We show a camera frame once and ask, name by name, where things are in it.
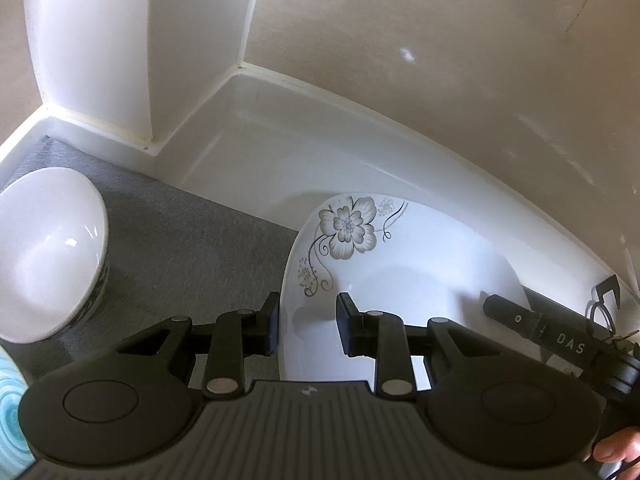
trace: blue patterned object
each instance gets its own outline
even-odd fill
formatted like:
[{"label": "blue patterned object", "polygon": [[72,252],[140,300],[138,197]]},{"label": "blue patterned object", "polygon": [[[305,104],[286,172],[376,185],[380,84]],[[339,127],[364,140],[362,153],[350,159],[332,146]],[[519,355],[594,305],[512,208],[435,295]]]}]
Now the blue patterned object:
[{"label": "blue patterned object", "polygon": [[0,480],[17,477],[33,462],[18,425],[18,404],[26,389],[20,371],[0,348]]}]

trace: white wall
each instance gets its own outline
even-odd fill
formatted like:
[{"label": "white wall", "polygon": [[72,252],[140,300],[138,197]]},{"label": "white wall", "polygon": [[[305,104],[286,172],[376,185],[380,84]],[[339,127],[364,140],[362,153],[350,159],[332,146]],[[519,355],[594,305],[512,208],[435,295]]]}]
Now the white wall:
[{"label": "white wall", "polygon": [[154,138],[170,133],[238,62],[248,0],[150,0]]},{"label": "white wall", "polygon": [[148,0],[25,0],[45,102],[151,138]]},{"label": "white wall", "polygon": [[238,63],[248,1],[25,0],[42,97],[130,139],[162,139]]}]

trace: black clamp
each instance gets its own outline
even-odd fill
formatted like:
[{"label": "black clamp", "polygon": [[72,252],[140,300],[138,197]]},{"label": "black clamp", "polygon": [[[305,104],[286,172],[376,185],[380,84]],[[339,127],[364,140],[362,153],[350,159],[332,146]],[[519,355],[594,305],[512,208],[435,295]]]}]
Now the black clamp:
[{"label": "black clamp", "polygon": [[[40,378],[18,411],[32,451],[105,466],[170,445],[204,402],[244,394],[243,358],[276,351],[279,301],[272,292],[258,312],[227,312],[205,325],[173,316]],[[196,354],[208,354],[201,390],[188,388]]]},{"label": "black clamp", "polygon": [[640,360],[622,351],[616,340],[558,322],[549,314],[527,310],[498,295],[484,302],[488,317],[582,369],[580,380],[608,402],[599,438],[640,420]]},{"label": "black clamp", "polygon": [[427,329],[405,326],[401,317],[379,310],[361,313],[346,292],[335,300],[342,350],[349,357],[376,359],[375,394],[389,400],[417,395],[411,355],[427,351]]}]

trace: beige wall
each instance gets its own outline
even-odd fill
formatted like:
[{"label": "beige wall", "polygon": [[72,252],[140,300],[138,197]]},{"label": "beige wall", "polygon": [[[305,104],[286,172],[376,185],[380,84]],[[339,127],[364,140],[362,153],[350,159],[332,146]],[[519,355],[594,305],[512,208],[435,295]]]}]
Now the beige wall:
[{"label": "beige wall", "polygon": [[0,0],[0,142],[41,104],[22,0]]},{"label": "beige wall", "polygon": [[625,250],[640,248],[638,16],[640,0],[258,0],[246,61],[437,140],[628,279]]}]

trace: logo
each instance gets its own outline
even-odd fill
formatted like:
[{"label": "logo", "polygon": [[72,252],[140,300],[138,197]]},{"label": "logo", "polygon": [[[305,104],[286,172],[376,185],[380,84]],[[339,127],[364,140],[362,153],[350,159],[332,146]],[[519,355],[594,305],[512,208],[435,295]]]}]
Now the logo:
[{"label": "logo", "polygon": [[584,352],[584,343],[580,343],[579,341],[576,343],[574,339],[567,340],[567,336],[561,333],[556,340],[556,343],[559,345],[564,345],[565,348],[569,350],[573,350],[577,354],[581,354]]},{"label": "logo", "polygon": [[306,388],[302,388],[300,390],[300,393],[303,394],[303,395],[306,395],[307,397],[310,397],[313,394],[318,393],[318,389],[315,386],[311,386],[311,384],[310,384]]}]

